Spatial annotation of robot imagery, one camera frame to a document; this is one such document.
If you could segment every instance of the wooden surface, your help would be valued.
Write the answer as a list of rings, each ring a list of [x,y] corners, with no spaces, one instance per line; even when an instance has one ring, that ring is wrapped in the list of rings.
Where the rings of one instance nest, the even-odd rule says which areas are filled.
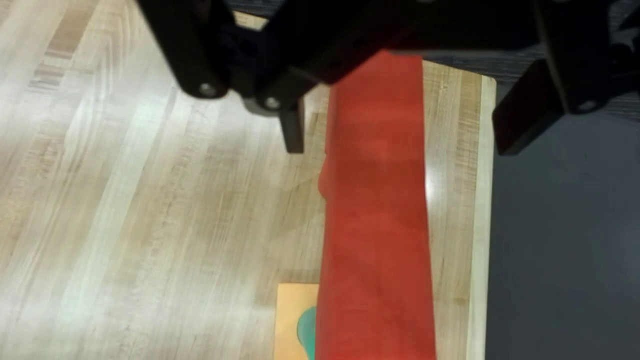
[[[441,360],[482,360],[496,82],[425,64],[427,198]]]
[[[492,82],[433,74],[449,360],[482,346]],[[176,91],[133,0],[0,0],[0,359],[271,359],[278,283],[319,281],[322,98],[288,157],[234,94]]]

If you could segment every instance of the light wood grain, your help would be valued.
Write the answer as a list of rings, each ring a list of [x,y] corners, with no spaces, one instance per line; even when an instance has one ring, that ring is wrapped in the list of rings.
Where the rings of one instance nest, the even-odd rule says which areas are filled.
[[[234,94],[184,96],[133,0],[0,0],[0,359],[271,359],[278,283],[319,281],[324,98],[288,157]]]
[[[482,360],[496,82],[425,64],[427,196],[441,360]]]

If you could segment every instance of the red towel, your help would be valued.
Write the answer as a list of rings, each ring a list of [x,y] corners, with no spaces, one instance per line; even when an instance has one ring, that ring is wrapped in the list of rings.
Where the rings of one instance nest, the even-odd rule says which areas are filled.
[[[379,55],[328,118],[319,360],[434,360],[422,61]]]

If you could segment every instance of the green shape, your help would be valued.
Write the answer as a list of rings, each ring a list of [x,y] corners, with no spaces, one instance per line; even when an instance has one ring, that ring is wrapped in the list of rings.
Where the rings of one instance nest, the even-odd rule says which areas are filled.
[[[316,360],[316,306],[303,313],[296,333],[306,359]]]

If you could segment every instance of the red cloth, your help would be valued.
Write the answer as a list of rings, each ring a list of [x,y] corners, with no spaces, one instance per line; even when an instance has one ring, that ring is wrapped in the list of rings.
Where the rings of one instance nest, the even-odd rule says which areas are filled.
[[[379,55],[333,91],[319,360],[434,360],[422,61]]]

